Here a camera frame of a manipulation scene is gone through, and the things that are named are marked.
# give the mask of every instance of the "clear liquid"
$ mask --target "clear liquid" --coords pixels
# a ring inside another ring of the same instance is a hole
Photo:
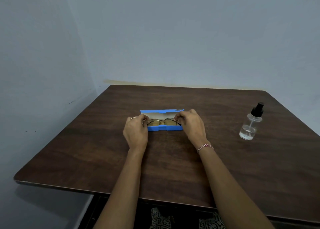
[[[250,127],[249,125],[243,125],[239,132],[240,137],[248,141],[252,140],[255,134],[256,134],[256,129],[253,127]]]

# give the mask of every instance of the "black and white patterned fabric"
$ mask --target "black and white patterned fabric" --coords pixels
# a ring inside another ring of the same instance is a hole
[[[163,217],[158,208],[151,209],[151,217],[150,229],[171,229],[171,217]],[[226,227],[219,214],[214,212],[210,219],[199,219],[199,229],[226,229]]]

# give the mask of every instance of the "hand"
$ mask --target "hand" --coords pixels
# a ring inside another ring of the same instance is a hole
[[[206,137],[205,125],[194,109],[190,111],[180,111],[175,117],[182,124],[183,130],[188,136],[188,139],[196,149],[209,143]]]
[[[149,117],[141,114],[135,118],[128,117],[123,135],[129,145],[129,151],[143,155],[148,143],[147,121]]]

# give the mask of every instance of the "black spray nozzle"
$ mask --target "black spray nozzle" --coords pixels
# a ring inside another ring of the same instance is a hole
[[[251,114],[254,117],[261,117],[262,114],[263,114],[263,109],[262,109],[263,106],[264,106],[263,102],[258,103],[258,105],[255,108],[252,109]]]

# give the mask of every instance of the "person's left hand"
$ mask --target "person's left hand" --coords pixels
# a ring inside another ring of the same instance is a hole
[[[130,151],[144,154],[148,143],[148,120],[149,117],[144,114],[135,118],[127,118],[123,135],[128,142]]]

